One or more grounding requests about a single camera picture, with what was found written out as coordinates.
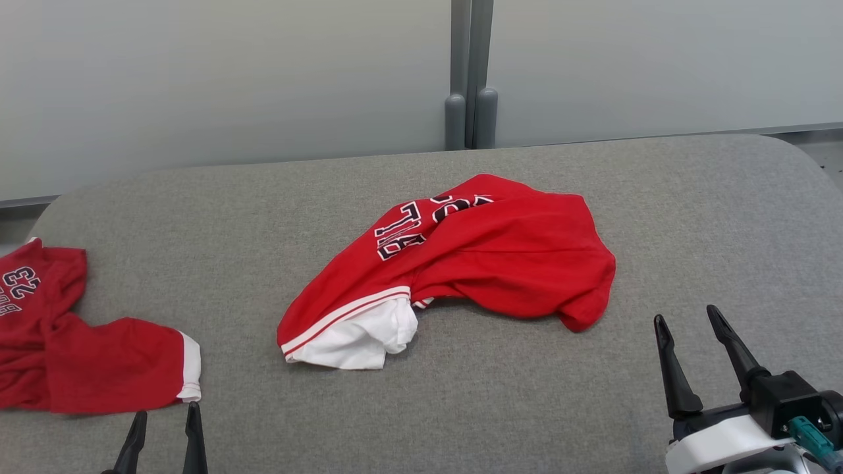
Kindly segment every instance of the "gray table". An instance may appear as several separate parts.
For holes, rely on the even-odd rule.
[[[384,370],[289,365],[279,319],[329,259],[398,202],[480,172],[583,194],[618,272],[574,334],[471,303],[419,312]],[[670,437],[652,317],[664,313],[710,407],[738,382],[717,304],[761,363],[843,391],[843,195],[811,159],[754,136],[173,170],[72,192],[34,234],[89,251],[77,310],[202,345],[212,472],[655,472]],[[176,472],[186,407],[151,412],[139,472]],[[0,471],[98,472],[131,414],[0,413]]]

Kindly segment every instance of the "gray wall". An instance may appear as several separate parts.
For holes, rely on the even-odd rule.
[[[0,201],[443,149],[450,2],[0,0]]]
[[[843,121],[839,0],[495,0],[497,146]]]

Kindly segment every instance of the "teal connector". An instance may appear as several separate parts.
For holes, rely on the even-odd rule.
[[[843,456],[837,454],[831,441],[813,423],[805,417],[795,417],[788,425],[796,443],[817,458],[826,471],[843,474]]]

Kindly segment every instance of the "red jersey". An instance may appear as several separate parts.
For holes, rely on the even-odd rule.
[[[277,343],[288,362],[380,369],[416,332],[411,306],[442,297],[583,331],[614,277],[581,196],[478,175],[390,209],[293,301]]]
[[[199,400],[188,336],[131,318],[90,327],[70,310],[87,271],[84,250],[38,239],[0,257],[0,408],[135,412]]]

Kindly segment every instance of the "white trim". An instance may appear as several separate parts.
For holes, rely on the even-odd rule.
[[[355,299],[351,303],[344,304],[341,307],[337,308],[336,310],[333,310],[330,313],[328,313],[327,315],[323,316],[321,319],[316,321],[311,327],[309,327],[307,329],[307,331],[305,331],[305,332],[299,334],[298,336],[296,336],[295,338],[293,338],[292,341],[287,342],[285,344],[282,344],[281,350],[287,356],[289,356],[290,354],[287,354],[287,351],[290,351],[290,350],[296,348],[299,345],[302,345],[302,347],[303,347],[303,344],[305,342],[307,342],[309,339],[315,337],[316,334],[318,334],[320,331],[324,330],[326,327],[330,326],[334,322],[340,322],[340,321],[343,321],[343,320],[347,320],[348,318],[356,315],[357,313],[360,313],[361,311],[364,311],[364,310],[367,310],[367,309],[371,308],[371,306],[383,303],[383,301],[378,301],[378,300],[382,299],[383,297],[388,296],[390,294],[406,294],[406,296],[409,297],[410,296],[410,287],[402,286],[402,287],[388,288],[388,289],[385,289],[384,291],[381,291],[381,292],[378,292],[378,293],[375,293],[375,294],[370,294],[369,296],[364,296],[362,298]]]
[[[182,347],[185,350],[185,362],[181,370],[183,385],[181,386],[181,392],[179,392],[176,398],[180,398],[184,403],[199,401],[202,399],[202,393],[199,387],[199,375],[202,372],[199,344],[184,332],[179,331],[179,334],[183,338]]]
[[[293,348],[286,359],[338,369],[382,369],[386,354],[407,349],[417,328],[407,294],[386,294],[338,315],[322,332]]]
[[[427,306],[430,306],[430,303],[433,302],[433,298],[425,298],[420,301],[416,301],[413,303],[413,306],[416,306],[420,310],[424,310]]]

